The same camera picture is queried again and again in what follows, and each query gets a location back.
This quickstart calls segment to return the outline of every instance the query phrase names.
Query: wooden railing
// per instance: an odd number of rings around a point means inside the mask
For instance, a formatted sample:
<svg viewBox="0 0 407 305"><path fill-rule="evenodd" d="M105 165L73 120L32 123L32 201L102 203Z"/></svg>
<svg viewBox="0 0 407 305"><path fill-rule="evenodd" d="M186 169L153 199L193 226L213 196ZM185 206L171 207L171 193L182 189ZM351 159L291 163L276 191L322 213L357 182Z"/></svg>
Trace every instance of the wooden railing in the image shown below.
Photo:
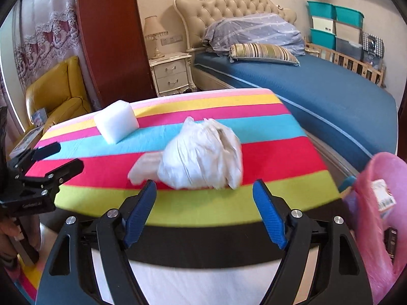
<svg viewBox="0 0 407 305"><path fill-rule="evenodd" d="M318 57L323 60L328 60L345 69L351 70L362 77L368 79L379 87L384 87L383 81L386 73L386 68L383 67L380 71L374 69L371 65L355 60L352 57L338 53L335 50L319 46L310 42L306 42L306 51L318 52Z"/></svg>

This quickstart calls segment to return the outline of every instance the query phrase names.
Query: curtain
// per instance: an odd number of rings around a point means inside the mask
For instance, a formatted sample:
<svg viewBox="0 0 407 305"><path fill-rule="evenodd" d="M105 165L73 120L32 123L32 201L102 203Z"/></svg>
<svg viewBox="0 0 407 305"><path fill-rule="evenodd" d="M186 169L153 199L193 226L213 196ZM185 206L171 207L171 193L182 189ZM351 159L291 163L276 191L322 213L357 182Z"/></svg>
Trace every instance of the curtain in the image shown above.
<svg viewBox="0 0 407 305"><path fill-rule="evenodd" d="M79 36L75 0L19 0L13 9L13 46L23 92L59 62L78 56L90 102L100 109Z"/></svg>
<svg viewBox="0 0 407 305"><path fill-rule="evenodd" d="M15 121L12 118L10 113L10 104L7 104L7 93L4 86L3 75L0 70L0 106L7 106L8 113L7 113L7 125L6 125L6 154L10 153L13 149L13 145L16 144L18 138L20 137L20 132L15 124Z"/></svg>

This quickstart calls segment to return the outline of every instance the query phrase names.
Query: white nightstand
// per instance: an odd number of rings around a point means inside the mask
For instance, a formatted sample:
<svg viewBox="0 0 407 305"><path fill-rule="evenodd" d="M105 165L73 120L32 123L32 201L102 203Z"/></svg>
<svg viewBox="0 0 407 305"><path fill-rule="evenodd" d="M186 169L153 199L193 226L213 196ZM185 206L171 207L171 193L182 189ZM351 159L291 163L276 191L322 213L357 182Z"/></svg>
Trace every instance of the white nightstand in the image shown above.
<svg viewBox="0 0 407 305"><path fill-rule="evenodd" d="M158 96L182 94L188 88L197 91L192 81L190 54L169 53L149 63Z"/></svg>

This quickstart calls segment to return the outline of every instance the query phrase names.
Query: metal screw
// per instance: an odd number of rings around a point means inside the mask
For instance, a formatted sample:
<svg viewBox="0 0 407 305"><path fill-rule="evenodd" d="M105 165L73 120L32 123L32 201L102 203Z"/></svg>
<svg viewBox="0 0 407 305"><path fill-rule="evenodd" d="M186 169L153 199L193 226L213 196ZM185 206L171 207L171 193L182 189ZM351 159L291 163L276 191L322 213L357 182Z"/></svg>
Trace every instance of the metal screw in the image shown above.
<svg viewBox="0 0 407 305"><path fill-rule="evenodd" d="M67 225L72 225L72 224L75 223L75 221L76 221L76 218L71 216L66 220L66 224Z"/></svg>
<svg viewBox="0 0 407 305"><path fill-rule="evenodd" d="M109 218L115 218L119 215L119 211L117 209L111 209L107 212L107 216Z"/></svg>
<svg viewBox="0 0 407 305"><path fill-rule="evenodd" d="M300 210L293 210L293 211L291 211L291 215L294 218L301 218L302 217L302 212Z"/></svg>
<svg viewBox="0 0 407 305"><path fill-rule="evenodd" d="M338 225L342 225L343 224L343 218L336 216L335 218L333 218L333 221L335 221L336 224Z"/></svg>

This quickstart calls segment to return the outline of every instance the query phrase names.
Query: blue stripe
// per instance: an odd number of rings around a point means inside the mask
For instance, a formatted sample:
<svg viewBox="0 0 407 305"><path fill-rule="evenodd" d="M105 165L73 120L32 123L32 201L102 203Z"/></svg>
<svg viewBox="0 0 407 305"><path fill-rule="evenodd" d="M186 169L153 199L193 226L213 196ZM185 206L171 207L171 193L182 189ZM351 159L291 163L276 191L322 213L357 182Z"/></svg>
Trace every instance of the blue stripe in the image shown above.
<svg viewBox="0 0 407 305"><path fill-rule="evenodd" d="M31 304L35 305L35 301L31 299L31 297L27 294L27 292L24 290L23 286L20 284L19 281L16 281L15 286L17 287L18 291L21 292L21 294L24 296L24 298Z"/></svg>
<svg viewBox="0 0 407 305"><path fill-rule="evenodd" d="M241 143L255 143L306 136L295 118L290 115L217 119L231 128ZM109 145L101 135L61 143L61 151L48 159L97 157L145 151L164 150L181 131L182 124L140 128L115 145Z"/></svg>

